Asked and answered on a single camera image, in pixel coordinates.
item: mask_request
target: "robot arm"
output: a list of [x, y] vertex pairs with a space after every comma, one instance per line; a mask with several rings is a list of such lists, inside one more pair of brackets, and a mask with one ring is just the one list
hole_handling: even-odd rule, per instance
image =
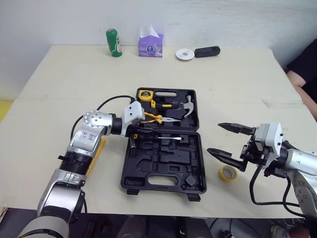
[[235, 133], [251, 135], [248, 144], [242, 149], [240, 159], [231, 158], [230, 153], [209, 148], [207, 151], [220, 161], [245, 171], [247, 163], [257, 164], [259, 167], [250, 182], [252, 201], [257, 205], [295, 205], [286, 202], [256, 202], [253, 195], [253, 185], [259, 170], [264, 169], [264, 176], [274, 175], [287, 178], [295, 190], [299, 207], [303, 217], [316, 222], [317, 218], [317, 156], [303, 152], [283, 140], [283, 133], [279, 123], [261, 124], [258, 127], [247, 127], [240, 124], [221, 123], [219, 126]]
[[76, 221], [82, 210], [86, 173], [103, 135], [125, 136], [129, 125], [145, 119], [137, 101], [123, 111], [122, 117], [100, 111], [89, 111], [71, 139], [59, 169], [53, 173], [39, 205], [38, 217], [32, 220], [18, 238], [67, 238], [68, 224]]

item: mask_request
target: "purple tissue box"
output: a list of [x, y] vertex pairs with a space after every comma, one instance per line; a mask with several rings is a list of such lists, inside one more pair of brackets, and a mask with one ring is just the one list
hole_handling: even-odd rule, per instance
[[162, 57], [163, 56], [163, 34], [146, 36], [139, 39], [139, 56]]

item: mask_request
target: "table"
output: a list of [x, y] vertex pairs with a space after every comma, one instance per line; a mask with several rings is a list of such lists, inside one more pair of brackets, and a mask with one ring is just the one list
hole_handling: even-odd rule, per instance
[[[105, 99], [136, 94], [138, 87], [194, 89], [197, 94], [207, 192], [201, 202], [185, 194], [140, 191], [127, 195], [120, 179], [127, 138], [107, 137], [84, 190], [91, 213], [196, 217], [287, 218], [282, 206], [256, 206], [249, 195], [255, 165], [232, 183], [217, 175], [221, 162], [209, 147], [238, 158], [246, 135], [230, 133], [220, 122], [248, 126], [281, 122], [285, 139], [304, 151], [317, 150], [317, 124], [303, 105], [270, 49], [222, 48], [210, 58], [178, 61], [179, 47], [165, 47], [163, 58], [138, 57], [124, 47], [113, 58], [106, 46], [52, 46], [7, 116], [0, 123], [0, 206], [36, 209], [69, 143], [72, 124]], [[127, 99], [108, 103], [104, 112], [121, 114]], [[286, 181], [259, 176], [259, 201], [280, 201]], [[288, 200], [296, 202], [293, 190]]]

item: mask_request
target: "black plastic tool case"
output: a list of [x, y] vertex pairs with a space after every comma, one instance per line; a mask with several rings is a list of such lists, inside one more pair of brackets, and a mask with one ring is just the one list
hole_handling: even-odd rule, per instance
[[[139, 90], [154, 91], [154, 100], [157, 103], [186, 103], [186, 96], [191, 96], [194, 104], [193, 112], [184, 118], [188, 110], [180, 106], [178, 109], [154, 109], [150, 102], [140, 101]], [[176, 96], [158, 96], [157, 92], [173, 92]], [[159, 190], [183, 192], [189, 201], [200, 201], [199, 194], [205, 193], [206, 176], [203, 160], [203, 151], [197, 113], [197, 100], [194, 90], [139, 88], [137, 100], [141, 102], [145, 112], [163, 117], [180, 119], [178, 122], [140, 123], [133, 127], [131, 136], [154, 134], [159, 137], [182, 137], [182, 140], [147, 139], [133, 140], [135, 148], [131, 148], [131, 137], [128, 142], [124, 167], [121, 177], [121, 186], [127, 189], [128, 194], [137, 195], [140, 190]], [[176, 185], [158, 185], [149, 183], [152, 176], [173, 177]]]

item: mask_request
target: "green bottle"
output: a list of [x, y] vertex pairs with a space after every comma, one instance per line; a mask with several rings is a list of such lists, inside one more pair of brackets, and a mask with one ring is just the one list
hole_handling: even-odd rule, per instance
[[109, 50], [113, 57], [119, 57], [122, 55], [121, 44], [118, 37], [118, 32], [116, 29], [108, 29], [106, 31], [107, 42], [109, 46]]

